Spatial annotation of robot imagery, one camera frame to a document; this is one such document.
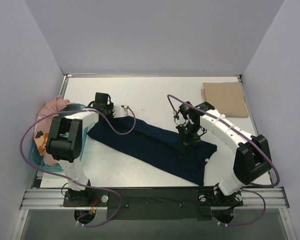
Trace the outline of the navy blue t-shirt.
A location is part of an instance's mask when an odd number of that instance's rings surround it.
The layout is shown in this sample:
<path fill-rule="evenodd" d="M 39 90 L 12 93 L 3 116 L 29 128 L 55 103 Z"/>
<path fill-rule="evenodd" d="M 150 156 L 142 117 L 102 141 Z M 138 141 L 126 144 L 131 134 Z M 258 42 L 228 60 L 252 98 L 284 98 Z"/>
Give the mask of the navy blue t-shirt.
<path fill-rule="evenodd" d="M 206 164 L 217 151 L 215 144 L 202 140 L 184 148 L 178 133 L 132 116 L 102 119 L 87 134 L 114 150 L 199 186 L 204 184 Z"/>

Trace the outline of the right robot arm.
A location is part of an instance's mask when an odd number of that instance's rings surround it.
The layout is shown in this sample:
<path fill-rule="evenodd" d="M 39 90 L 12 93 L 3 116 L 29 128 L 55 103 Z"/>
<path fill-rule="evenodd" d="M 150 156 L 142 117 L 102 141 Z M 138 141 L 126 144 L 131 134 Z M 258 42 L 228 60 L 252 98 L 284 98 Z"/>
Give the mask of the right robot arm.
<path fill-rule="evenodd" d="M 185 120 L 176 129 L 183 145 L 189 149 L 199 144 L 199 131 L 213 133 L 234 152 L 234 163 L 230 175 L 212 189 L 212 198 L 224 205 L 236 192 L 250 185 L 271 168 L 268 140 L 263 135 L 254 136 L 228 121 L 210 103 L 193 106 L 189 101 L 181 104 L 175 114 Z"/>

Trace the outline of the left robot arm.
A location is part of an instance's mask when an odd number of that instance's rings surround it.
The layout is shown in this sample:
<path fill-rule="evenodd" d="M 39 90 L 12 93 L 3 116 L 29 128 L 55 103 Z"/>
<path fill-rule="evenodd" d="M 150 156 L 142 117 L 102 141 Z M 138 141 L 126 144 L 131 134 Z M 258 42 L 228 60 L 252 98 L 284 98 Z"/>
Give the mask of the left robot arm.
<path fill-rule="evenodd" d="M 88 206 L 93 200 L 91 185 L 86 177 L 80 160 L 83 147 L 83 132 L 99 122 L 99 115 L 112 116 L 114 104 L 107 93 L 97 92 L 89 105 L 71 115 L 55 116 L 52 119 L 46 152 L 52 155 L 68 178 L 68 194 L 70 201 L 81 206 Z"/>

